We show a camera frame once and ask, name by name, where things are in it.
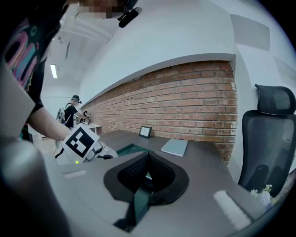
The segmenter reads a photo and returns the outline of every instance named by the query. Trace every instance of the white flowers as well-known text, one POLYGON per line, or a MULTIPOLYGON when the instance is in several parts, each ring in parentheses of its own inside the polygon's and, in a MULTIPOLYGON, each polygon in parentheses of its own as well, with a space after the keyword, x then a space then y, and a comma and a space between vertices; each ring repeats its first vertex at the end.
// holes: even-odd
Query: white flowers
POLYGON ((251 194, 254 196, 259 202, 261 202, 264 207, 269 210, 273 207, 275 204, 275 200, 272 196, 270 196, 272 185, 266 185, 266 188, 263 189, 260 193, 258 193, 258 190, 252 190, 251 194))

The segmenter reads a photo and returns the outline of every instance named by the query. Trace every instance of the black mesh chair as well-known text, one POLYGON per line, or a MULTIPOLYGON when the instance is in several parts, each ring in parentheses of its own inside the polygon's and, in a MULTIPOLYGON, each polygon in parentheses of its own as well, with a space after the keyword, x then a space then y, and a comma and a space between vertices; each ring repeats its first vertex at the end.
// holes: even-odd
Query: black mesh chair
POLYGON ((239 184, 261 192, 272 185, 271 196, 283 188, 296 148, 296 99, 286 87, 255 85, 258 110, 242 120, 244 160, 239 184))

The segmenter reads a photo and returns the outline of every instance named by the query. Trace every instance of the person in background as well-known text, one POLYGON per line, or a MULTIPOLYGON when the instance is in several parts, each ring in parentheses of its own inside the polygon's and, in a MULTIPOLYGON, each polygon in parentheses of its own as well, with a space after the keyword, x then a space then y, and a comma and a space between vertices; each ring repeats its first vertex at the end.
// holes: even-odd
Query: person in background
POLYGON ((78 95, 73 95, 72 99, 70 100, 70 102, 66 105, 66 109, 65 109, 65 126, 67 128, 69 128, 70 130, 73 128, 74 126, 74 114, 82 119, 88 119, 88 117, 80 114, 77 110, 76 110, 76 106, 78 106, 79 104, 81 104, 81 101, 79 99, 78 95))
MULTIPOLYGON (((73 120, 66 126, 59 123, 44 108, 40 99, 49 45, 61 28, 60 20, 71 4, 79 4, 91 12, 110 14, 120 12, 125 3, 117 0, 30 0, 19 1, 17 4, 14 1, 1 2, 4 11, 13 12, 9 14, 9 21, 5 14, 0 16, 1 22, 5 22, 1 32, 4 44, 0 44, 0 60, 4 60, 19 86, 35 102, 20 134, 23 139, 29 137, 27 124, 56 141, 64 139, 70 132, 69 127, 73 126, 73 120)), ((72 104, 67 114, 75 112, 73 108, 72 104)))

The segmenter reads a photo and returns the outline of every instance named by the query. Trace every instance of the photo frame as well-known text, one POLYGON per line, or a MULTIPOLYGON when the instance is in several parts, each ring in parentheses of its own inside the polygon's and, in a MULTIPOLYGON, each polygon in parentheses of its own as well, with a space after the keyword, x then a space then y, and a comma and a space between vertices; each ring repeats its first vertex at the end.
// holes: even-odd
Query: photo frame
POLYGON ((149 138, 150 137, 151 130, 152 130, 152 127, 142 126, 141 129, 140 129, 139 135, 141 137, 149 138))

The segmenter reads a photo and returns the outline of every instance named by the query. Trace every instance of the cap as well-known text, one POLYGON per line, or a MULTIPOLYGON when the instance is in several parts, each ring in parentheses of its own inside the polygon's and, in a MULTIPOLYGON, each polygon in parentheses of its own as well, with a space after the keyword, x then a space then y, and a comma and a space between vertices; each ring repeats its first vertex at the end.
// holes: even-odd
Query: cap
POLYGON ((78 100, 79 101, 79 104, 81 104, 82 102, 80 101, 79 99, 79 96, 78 95, 73 95, 72 96, 72 100, 78 100))

